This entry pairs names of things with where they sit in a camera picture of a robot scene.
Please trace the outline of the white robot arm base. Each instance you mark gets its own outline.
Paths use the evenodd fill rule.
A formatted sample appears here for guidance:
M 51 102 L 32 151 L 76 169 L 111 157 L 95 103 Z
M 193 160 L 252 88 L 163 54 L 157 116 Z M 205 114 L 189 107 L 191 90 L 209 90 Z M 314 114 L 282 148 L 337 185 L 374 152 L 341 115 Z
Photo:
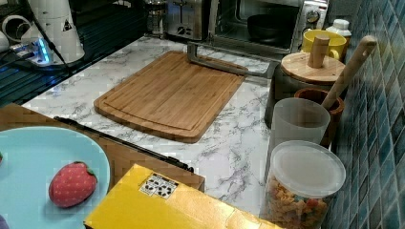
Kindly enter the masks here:
M 69 0 L 28 0 L 37 22 L 23 34 L 23 44 L 33 46 L 33 64 L 46 67 L 70 64 L 85 51 L 74 25 Z

